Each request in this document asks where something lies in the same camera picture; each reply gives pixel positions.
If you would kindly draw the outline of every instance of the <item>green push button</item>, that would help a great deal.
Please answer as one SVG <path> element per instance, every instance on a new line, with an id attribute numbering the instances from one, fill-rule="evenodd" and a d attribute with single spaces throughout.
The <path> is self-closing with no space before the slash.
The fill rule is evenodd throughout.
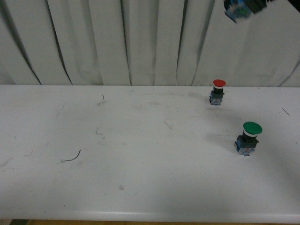
<path id="1" fill-rule="evenodd" d="M 246 122 L 244 123 L 243 127 L 246 132 L 252 135 L 258 135 L 263 131 L 263 128 L 259 124 L 254 122 Z"/>

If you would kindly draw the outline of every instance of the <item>small wire piece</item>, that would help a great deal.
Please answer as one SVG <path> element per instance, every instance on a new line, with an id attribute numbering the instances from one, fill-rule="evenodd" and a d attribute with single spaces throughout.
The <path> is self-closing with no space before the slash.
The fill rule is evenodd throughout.
<path id="1" fill-rule="evenodd" d="M 66 161 L 73 161 L 73 160 L 77 159 L 77 157 L 78 157 L 79 154 L 80 154 L 80 151 L 81 151 L 81 150 L 79 150 L 79 153 L 78 153 L 78 155 L 77 155 L 75 158 L 69 159 L 69 160 L 64 160 L 64 159 L 62 159 L 61 162 L 64 163 L 64 162 L 66 162 Z"/>

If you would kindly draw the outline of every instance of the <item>white curtain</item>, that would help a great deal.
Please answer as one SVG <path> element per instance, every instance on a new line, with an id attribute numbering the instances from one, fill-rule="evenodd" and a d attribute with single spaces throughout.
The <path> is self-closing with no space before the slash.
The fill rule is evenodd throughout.
<path id="1" fill-rule="evenodd" d="M 300 86 L 287 0 L 235 24 L 223 0 L 0 0 L 0 84 Z"/>

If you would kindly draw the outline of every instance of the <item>scuff mark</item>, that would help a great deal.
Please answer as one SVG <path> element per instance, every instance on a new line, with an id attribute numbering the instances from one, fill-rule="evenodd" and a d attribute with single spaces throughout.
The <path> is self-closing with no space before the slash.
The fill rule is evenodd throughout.
<path id="1" fill-rule="evenodd" d="M 62 108 L 60 109 L 60 111 L 56 114 L 56 117 L 58 117 L 58 115 L 60 114 L 60 112 L 62 111 L 62 109 L 65 107 L 66 102 L 64 103 L 64 105 L 62 106 Z"/>
<path id="2" fill-rule="evenodd" d="M 33 153 L 33 151 L 31 151 L 31 153 L 30 153 L 29 155 L 24 155 L 24 157 L 25 157 L 25 156 L 31 156 L 32 153 Z"/>
<path id="3" fill-rule="evenodd" d="M 97 135 L 103 135 L 102 133 L 99 133 L 98 131 L 99 131 L 99 128 L 97 128 L 97 131 L 96 131 Z"/>
<path id="4" fill-rule="evenodd" d="M 13 158 L 14 158 L 14 157 L 11 157 L 11 158 L 9 158 L 8 160 L 6 160 L 4 163 L 2 163 L 2 164 L 0 165 L 0 168 L 6 166 Z"/>
<path id="5" fill-rule="evenodd" d="M 216 111 L 214 111 L 214 113 L 215 113 L 216 117 L 219 119 L 219 117 L 218 117 L 218 115 L 217 115 Z"/>
<path id="6" fill-rule="evenodd" d="M 106 101 L 99 102 L 97 105 L 98 105 L 98 106 L 101 106 L 101 105 L 105 104 L 105 102 L 106 102 Z"/>
<path id="7" fill-rule="evenodd" d="M 168 124 L 166 121 L 164 121 L 164 124 L 166 124 L 170 130 L 173 130 L 173 125 Z"/>
<path id="8" fill-rule="evenodd" d="M 288 114 L 287 111 L 284 108 L 282 108 L 282 110 L 285 111 L 286 114 Z M 288 115 L 290 115 L 290 114 L 288 114 Z"/>

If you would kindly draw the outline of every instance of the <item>blurry object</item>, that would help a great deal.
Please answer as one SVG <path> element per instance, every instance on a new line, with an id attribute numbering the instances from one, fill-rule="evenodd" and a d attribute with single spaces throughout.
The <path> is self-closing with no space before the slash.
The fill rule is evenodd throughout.
<path id="1" fill-rule="evenodd" d="M 237 23 L 262 11 L 269 1 L 273 0 L 224 0 L 225 14 Z M 288 1 L 300 12 L 300 0 Z"/>

